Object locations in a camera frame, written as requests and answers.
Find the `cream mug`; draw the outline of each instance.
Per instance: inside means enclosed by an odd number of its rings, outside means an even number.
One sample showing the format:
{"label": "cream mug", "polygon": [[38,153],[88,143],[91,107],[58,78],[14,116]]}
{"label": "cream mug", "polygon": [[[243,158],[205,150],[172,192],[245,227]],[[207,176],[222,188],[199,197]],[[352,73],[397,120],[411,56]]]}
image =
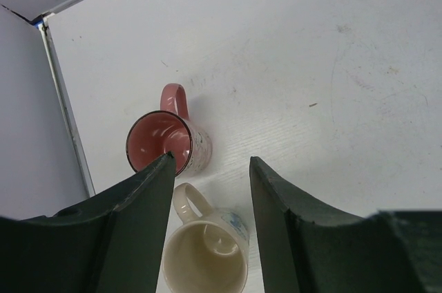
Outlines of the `cream mug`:
{"label": "cream mug", "polygon": [[249,233],[241,218],[212,208],[188,183],[175,188],[173,206],[183,226],[170,237],[162,259],[172,293],[241,293],[249,260]]}

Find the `red mug handle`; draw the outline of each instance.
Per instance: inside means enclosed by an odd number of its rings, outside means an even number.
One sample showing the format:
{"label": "red mug handle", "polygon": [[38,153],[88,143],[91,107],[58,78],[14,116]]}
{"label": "red mug handle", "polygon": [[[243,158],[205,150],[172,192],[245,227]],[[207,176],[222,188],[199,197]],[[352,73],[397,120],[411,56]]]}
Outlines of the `red mug handle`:
{"label": "red mug handle", "polygon": [[185,120],[189,120],[186,92],[181,84],[167,84],[164,87],[161,94],[160,110],[172,112]]}

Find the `white mug handle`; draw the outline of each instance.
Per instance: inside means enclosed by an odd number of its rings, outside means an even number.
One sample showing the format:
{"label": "white mug handle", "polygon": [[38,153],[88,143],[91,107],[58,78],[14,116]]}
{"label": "white mug handle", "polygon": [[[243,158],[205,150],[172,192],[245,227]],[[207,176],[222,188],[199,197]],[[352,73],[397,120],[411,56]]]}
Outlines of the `white mug handle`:
{"label": "white mug handle", "polygon": [[199,218],[192,210],[189,200],[192,201],[203,216],[213,212],[212,206],[204,196],[194,186],[186,182],[175,188],[172,198],[173,207],[184,224]]}

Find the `mug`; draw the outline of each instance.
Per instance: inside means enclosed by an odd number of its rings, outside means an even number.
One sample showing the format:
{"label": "mug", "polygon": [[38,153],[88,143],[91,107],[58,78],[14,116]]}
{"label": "mug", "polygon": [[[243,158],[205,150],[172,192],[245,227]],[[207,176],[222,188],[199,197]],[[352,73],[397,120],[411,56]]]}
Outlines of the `mug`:
{"label": "mug", "polygon": [[126,155],[135,172],[168,151],[176,159],[176,176],[184,172],[192,176],[203,170],[212,155],[210,137],[190,122],[186,92],[180,84],[164,87],[160,110],[138,119],[126,140]]}
{"label": "mug", "polygon": [[162,259],[172,293],[241,293],[249,260],[249,233],[241,218],[228,209],[212,208],[188,183],[175,188],[172,200],[183,222],[167,242]]}

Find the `red mug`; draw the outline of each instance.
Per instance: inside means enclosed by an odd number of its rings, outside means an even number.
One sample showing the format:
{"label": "red mug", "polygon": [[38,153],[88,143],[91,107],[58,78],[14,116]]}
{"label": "red mug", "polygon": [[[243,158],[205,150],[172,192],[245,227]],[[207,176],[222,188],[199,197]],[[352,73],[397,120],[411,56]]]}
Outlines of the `red mug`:
{"label": "red mug", "polygon": [[135,172],[168,151],[176,159],[176,176],[203,170],[212,155],[210,137],[190,122],[186,92],[180,84],[164,87],[160,110],[137,120],[126,140],[127,159]]}

